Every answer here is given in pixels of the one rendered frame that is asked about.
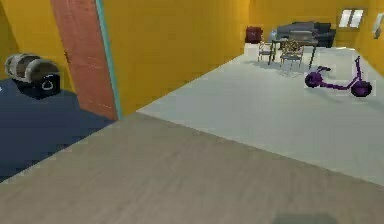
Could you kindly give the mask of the grey metal chair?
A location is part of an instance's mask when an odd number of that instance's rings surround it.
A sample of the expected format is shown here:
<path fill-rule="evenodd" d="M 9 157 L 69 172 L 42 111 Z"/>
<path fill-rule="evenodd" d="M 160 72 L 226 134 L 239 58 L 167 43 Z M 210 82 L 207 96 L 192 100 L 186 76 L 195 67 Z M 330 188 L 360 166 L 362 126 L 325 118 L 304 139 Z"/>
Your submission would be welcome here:
<path fill-rule="evenodd" d="M 258 60 L 262 60 L 264 56 L 270 57 L 273 54 L 273 44 L 261 41 L 258 50 Z"/>
<path fill-rule="evenodd" d="M 298 62 L 298 67 L 301 67 L 304 46 L 293 39 L 289 39 L 284 42 L 282 48 L 282 54 L 280 55 L 280 67 L 283 67 L 286 61 L 290 61 L 290 67 L 293 67 L 293 62 Z"/>

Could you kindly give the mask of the dark red box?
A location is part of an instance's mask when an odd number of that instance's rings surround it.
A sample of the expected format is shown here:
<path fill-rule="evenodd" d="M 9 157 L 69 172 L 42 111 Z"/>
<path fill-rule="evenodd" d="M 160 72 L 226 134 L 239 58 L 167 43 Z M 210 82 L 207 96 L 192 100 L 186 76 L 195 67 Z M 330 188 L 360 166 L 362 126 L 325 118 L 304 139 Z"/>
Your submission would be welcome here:
<path fill-rule="evenodd" d="M 248 26 L 246 28 L 245 42 L 258 44 L 262 39 L 263 30 L 261 27 Z"/>

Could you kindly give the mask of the red-brown room door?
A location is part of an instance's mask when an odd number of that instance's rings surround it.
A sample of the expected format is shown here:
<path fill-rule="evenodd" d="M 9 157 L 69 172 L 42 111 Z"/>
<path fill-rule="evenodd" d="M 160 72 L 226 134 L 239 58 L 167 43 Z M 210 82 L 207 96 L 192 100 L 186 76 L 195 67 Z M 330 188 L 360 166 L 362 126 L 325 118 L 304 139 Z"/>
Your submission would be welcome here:
<path fill-rule="evenodd" d="M 81 109 L 118 119 L 95 0 L 50 0 Z"/>

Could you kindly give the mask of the dark dining table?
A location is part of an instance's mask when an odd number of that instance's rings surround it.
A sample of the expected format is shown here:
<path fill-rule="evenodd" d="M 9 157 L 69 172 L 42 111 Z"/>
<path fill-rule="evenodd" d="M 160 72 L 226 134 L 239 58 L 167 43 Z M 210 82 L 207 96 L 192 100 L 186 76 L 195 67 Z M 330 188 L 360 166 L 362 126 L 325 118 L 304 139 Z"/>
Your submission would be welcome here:
<path fill-rule="evenodd" d="M 269 48 L 269 60 L 268 64 L 271 64 L 275 60 L 277 52 L 277 44 L 283 45 L 281 54 L 281 63 L 284 63 L 286 60 L 299 61 L 302 62 L 304 48 L 306 46 L 312 46 L 311 58 L 309 61 L 309 68 L 312 68 L 313 60 L 315 57 L 316 49 L 318 42 L 317 41 L 301 41 L 294 39 L 279 39 L 273 40 Z"/>

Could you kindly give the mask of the dark grey sofa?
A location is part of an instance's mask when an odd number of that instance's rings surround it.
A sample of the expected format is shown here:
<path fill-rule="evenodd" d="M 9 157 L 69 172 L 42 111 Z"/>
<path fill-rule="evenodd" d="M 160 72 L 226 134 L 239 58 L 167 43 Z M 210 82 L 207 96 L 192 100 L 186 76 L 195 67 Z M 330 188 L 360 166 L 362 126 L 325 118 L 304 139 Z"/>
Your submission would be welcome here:
<path fill-rule="evenodd" d="M 330 23 L 306 21 L 278 26 L 276 38 L 289 38 L 293 31 L 310 31 L 312 33 L 312 39 L 318 41 L 318 47 L 326 48 L 332 47 L 336 36 L 336 30 L 331 28 Z"/>

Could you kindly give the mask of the purple scooter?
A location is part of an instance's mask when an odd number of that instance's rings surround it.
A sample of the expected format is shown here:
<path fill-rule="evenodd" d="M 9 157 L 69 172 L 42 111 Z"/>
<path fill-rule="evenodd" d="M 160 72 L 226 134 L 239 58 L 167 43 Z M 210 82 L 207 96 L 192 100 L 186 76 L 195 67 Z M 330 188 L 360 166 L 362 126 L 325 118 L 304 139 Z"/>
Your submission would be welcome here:
<path fill-rule="evenodd" d="M 304 79 L 304 83 L 309 88 L 323 87 L 335 90 L 349 90 L 353 96 L 365 98 L 371 94 L 373 87 L 369 81 L 362 79 L 363 72 L 361 71 L 360 59 L 361 57 L 358 56 L 354 60 L 356 75 L 346 86 L 326 83 L 321 74 L 322 71 L 330 71 L 330 68 L 326 66 L 319 66 L 315 71 L 308 73 Z"/>

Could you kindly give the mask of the grey round drum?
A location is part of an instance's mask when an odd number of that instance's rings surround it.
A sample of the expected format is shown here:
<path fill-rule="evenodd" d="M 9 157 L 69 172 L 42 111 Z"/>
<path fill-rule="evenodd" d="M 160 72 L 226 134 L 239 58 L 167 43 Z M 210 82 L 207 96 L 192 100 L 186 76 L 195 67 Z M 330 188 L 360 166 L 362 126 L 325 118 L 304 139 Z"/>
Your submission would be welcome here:
<path fill-rule="evenodd" d="M 53 61 L 28 53 L 9 56 L 4 63 L 4 70 L 13 80 L 24 83 L 33 83 L 47 75 L 60 74 L 58 66 Z"/>

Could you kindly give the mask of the white window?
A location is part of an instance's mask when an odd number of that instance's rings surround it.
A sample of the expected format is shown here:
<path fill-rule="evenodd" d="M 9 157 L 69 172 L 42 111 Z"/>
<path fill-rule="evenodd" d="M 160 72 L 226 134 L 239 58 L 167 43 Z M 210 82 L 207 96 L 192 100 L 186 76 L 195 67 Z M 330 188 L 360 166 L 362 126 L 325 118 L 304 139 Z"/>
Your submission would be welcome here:
<path fill-rule="evenodd" d="M 342 11 L 338 26 L 340 28 L 358 28 L 363 14 L 363 9 L 345 9 Z"/>

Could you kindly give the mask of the white wall fixture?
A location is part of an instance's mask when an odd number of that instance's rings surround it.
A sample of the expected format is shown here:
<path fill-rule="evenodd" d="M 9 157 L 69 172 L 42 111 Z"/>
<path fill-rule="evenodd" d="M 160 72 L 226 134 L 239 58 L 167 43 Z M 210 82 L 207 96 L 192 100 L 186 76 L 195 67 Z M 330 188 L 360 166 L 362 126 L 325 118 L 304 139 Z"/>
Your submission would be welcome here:
<path fill-rule="evenodd" d="M 378 39 L 380 37 L 380 34 L 381 34 L 380 26 L 383 19 L 384 19 L 384 13 L 378 13 L 372 28 L 372 34 L 374 39 Z"/>

